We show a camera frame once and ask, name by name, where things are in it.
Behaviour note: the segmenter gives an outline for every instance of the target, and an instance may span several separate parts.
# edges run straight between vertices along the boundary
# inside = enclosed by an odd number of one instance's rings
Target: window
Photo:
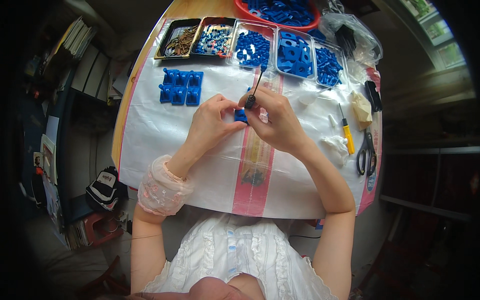
[[[462,51],[455,41],[448,24],[428,0],[400,0],[415,17],[429,39],[424,45],[439,70],[465,64]]]

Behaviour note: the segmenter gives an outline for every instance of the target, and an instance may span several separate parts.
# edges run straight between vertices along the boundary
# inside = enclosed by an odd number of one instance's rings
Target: scissors
[[[363,144],[360,147],[360,151],[357,154],[357,170],[360,175],[365,174],[365,163],[368,162],[368,169],[367,169],[367,176],[370,176],[375,172],[375,168],[377,167],[377,154],[375,153],[375,149],[373,147],[373,139],[372,139],[372,132],[370,131],[370,127],[364,130],[365,138],[363,139]],[[363,162],[360,167],[360,156],[363,156]]]

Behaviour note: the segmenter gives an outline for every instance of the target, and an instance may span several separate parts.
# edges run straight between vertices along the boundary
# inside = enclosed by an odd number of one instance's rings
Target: red plastic bowl
[[[298,30],[298,31],[302,31],[302,32],[307,32],[311,29],[318,28],[318,23],[320,22],[320,12],[317,10],[315,5],[312,4],[312,1],[309,2],[309,6],[310,6],[310,11],[313,13],[313,17],[315,19],[314,19],[313,22],[311,22],[307,26],[299,26],[299,27],[297,27],[297,26],[287,26],[287,25],[277,24],[277,23],[274,23],[274,22],[271,22],[271,21],[264,20],[260,17],[257,17],[255,15],[251,14],[249,9],[248,9],[248,4],[247,3],[243,3],[242,0],[234,0],[234,2],[235,2],[235,7],[237,8],[237,17],[239,17],[240,19],[253,20],[253,21],[262,22],[262,23],[266,23],[266,24],[282,26],[284,28],[290,28],[290,29],[294,29],[294,30]]]

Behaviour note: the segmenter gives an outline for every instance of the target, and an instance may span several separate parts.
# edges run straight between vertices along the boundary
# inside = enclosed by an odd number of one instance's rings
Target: hand
[[[193,114],[187,140],[167,163],[168,170],[172,174],[184,178],[190,167],[205,152],[215,147],[228,134],[245,128],[247,124],[244,122],[223,122],[222,118],[226,111],[233,111],[233,109],[241,108],[237,103],[227,100],[221,94],[202,103]]]
[[[240,107],[245,106],[248,95],[252,93],[253,90],[243,95],[239,101]],[[311,139],[303,131],[288,99],[263,86],[258,87],[255,98],[253,108],[245,110],[248,123],[273,148],[296,157]],[[258,117],[260,108],[268,112],[268,123],[263,123]]]

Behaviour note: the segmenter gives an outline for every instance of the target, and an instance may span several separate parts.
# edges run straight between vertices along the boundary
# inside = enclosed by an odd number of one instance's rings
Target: pink lace sleeve cover
[[[149,213],[172,216],[193,192],[194,185],[188,178],[183,181],[165,166],[171,158],[164,155],[154,160],[138,187],[138,204]]]

